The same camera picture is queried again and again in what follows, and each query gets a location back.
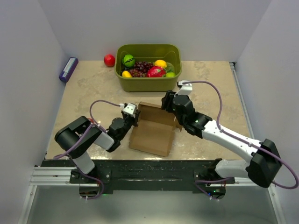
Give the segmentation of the small yellow fruit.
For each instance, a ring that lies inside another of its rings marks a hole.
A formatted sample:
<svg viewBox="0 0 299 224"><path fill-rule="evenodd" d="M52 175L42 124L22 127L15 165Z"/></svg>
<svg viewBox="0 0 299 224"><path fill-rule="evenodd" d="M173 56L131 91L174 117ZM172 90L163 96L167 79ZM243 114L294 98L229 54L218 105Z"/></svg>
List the small yellow fruit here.
<svg viewBox="0 0 299 224"><path fill-rule="evenodd" d="M121 76L125 77L125 78L131 78L132 77L131 74L130 74L130 72L127 71L127 70L123 71L122 74L121 74Z"/></svg>

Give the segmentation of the brown cardboard box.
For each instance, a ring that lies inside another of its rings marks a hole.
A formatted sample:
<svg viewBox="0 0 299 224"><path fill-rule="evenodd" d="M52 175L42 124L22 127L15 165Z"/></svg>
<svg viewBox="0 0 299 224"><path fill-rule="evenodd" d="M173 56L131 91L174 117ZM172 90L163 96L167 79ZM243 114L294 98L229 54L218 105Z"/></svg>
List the brown cardboard box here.
<svg viewBox="0 0 299 224"><path fill-rule="evenodd" d="M175 130L182 130L175 115L161 109L161 106L146 102L138 105L140 111L138 126L129 138L129 148L149 154L166 157L169 155L175 137Z"/></svg>

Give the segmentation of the red dragon fruit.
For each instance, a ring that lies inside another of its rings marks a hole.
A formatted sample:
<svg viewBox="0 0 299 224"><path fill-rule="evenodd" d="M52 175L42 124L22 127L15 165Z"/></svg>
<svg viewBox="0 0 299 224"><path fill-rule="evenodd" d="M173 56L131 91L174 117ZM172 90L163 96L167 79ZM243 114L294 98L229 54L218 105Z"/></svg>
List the red dragon fruit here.
<svg viewBox="0 0 299 224"><path fill-rule="evenodd" d="M147 72L147 77L164 77L166 71L160 66L154 66Z"/></svg>

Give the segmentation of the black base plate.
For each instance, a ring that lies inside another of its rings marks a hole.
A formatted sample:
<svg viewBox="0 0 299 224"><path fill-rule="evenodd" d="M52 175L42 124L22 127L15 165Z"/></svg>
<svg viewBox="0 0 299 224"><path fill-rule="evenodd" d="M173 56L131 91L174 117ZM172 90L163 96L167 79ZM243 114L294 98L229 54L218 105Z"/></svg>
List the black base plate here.
<svg viewBox="0 0 299 224"><path fill-rule="evenodd" d="M217 199L224 197L226 185L232 178L219 182L211 176L214 184L203 183L204 175L211 171L219 160L95 160L95 169L87 177L81 175L69 160L45 160L43 168L50 179L65 177L65 182L79 186L81 196L112 194L114 191L190 191L207 192Z"/></svg>

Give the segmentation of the purple grape bunch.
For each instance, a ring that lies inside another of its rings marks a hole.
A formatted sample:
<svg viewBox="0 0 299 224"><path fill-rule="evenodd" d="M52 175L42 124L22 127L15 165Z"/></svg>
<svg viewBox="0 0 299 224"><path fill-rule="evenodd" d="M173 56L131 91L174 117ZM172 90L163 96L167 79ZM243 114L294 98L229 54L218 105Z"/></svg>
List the purple grape bunch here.
<svg viewBox="0 0 299 224"><path fill-rule="evenodd" d="M154 66L154 63L150 62L135 62L133 68L129 69L129 73L132 77L146 77L148 71Z"/></svg>

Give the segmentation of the green plastic bin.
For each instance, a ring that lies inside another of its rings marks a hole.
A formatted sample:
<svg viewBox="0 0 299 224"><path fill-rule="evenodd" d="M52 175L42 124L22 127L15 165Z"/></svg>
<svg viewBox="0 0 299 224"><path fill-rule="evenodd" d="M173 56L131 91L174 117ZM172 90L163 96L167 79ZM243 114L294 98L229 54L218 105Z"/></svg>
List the green plastic bin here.
<svg viewBox="0 0 299 224"><path fill-rule="evenodd" d="M137 62L153 63L158 59L165 60L173 67L174 77L122 77L124 68L122 60L125 55L132 55ZM122 89L126 92L159 92L172 90L182 72L179 49L172 44L125 44L118 48L115 56L114 71Z"/></svg>

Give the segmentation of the yellow lemon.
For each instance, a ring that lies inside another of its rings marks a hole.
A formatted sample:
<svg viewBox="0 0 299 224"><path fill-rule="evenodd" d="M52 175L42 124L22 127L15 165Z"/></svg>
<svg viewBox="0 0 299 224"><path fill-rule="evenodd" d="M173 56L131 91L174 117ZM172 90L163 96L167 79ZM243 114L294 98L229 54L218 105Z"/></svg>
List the yellow lemon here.
<svg viewBox="0 0 299 224"><path fill-rule="evenodd" d="M156 60L156 61L154 62L154 65L157 66L157 67L161 67L161 68L163 68L163 69L166 69L166 68L167 68L167 62L164 61L164 60L161 60L161 59Z"/></svg>

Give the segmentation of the green striped ball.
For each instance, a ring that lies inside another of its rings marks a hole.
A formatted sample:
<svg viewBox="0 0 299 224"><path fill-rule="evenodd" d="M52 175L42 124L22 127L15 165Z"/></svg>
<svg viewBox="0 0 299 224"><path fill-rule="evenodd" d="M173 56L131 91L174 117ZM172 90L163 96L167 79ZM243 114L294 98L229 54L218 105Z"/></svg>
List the green striped ball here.
<svg viewBox="0 0 299 224"><path fill-rule="evenodd" d="M125 67L131 68L135 64L135 58L131 54L126 54L122 59L122 63Z"/></svg>

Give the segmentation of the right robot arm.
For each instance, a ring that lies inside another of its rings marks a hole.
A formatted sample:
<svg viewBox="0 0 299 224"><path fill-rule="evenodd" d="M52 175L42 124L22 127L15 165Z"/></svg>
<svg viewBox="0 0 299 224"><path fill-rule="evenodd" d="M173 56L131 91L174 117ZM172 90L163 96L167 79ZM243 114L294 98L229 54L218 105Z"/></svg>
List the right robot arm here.
<svg viewBox="0 0 299 224"><path fill-rule="evenodd" d="M199 173L197 182L219 183L241 177L263 188L271 185L282 166L273 141L251 139L218 125L216 120L197 112L187 95L174 91L166 92L161 108L174 114L190 135L217 143L242 158L240 161L215 159L206 171Z"/></svg>

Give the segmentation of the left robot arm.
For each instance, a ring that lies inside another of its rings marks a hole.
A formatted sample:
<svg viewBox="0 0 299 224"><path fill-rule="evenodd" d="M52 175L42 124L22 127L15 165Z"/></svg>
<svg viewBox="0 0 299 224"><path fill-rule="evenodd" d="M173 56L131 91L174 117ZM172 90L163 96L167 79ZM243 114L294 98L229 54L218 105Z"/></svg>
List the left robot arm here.
<svg viewBox="0 0 299 224"><path fill-rule="evenodd" d="M114 118L107 130L102 130L85 116L71 122L59 130L54 140L64 150L64 153L53 157L58 160L67 156L77 167L77 172L86 183L99 181L96 165L91 160L87 150L92 144L100 146L107 152L116 150L132 126L138 126L140 111L121 111L121 118Z"/></svg>

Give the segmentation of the red apple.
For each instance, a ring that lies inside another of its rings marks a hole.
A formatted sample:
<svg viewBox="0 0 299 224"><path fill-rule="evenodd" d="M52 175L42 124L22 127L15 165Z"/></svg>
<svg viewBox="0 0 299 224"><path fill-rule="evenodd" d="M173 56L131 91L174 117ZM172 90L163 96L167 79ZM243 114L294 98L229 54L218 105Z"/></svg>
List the red apple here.
<svg viewBox="0 0 299 224"><path fill-rule="evenodd" d="M114 67L115 65L115 57L111 54L105 55L103 61L107 67Z"/></svg>

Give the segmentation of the purple flat box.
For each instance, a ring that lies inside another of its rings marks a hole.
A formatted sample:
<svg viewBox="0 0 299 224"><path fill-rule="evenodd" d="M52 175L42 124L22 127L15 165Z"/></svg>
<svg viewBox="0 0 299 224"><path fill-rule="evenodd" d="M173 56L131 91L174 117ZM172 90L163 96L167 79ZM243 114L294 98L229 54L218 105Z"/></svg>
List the purple flat box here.
<svg viewBox="0 0 299 224"><path fill-rule="evenodd" d="M78 64L78 59L76 57L70 57L63 70L59 74L59 79L63 83L67 83L71 78L76 66Z"/></svg>

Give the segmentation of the green lime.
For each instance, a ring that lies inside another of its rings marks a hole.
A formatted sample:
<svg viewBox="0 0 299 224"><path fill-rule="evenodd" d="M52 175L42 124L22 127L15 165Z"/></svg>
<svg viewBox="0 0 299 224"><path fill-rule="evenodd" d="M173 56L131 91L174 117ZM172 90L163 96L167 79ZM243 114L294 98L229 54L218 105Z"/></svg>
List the green lime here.
<svg viewBox="0 0 299 224"><path fill-rule="evenodd" d="M165 74L166 77L175 77L176 74L174 72L168 72Z"/></svg>

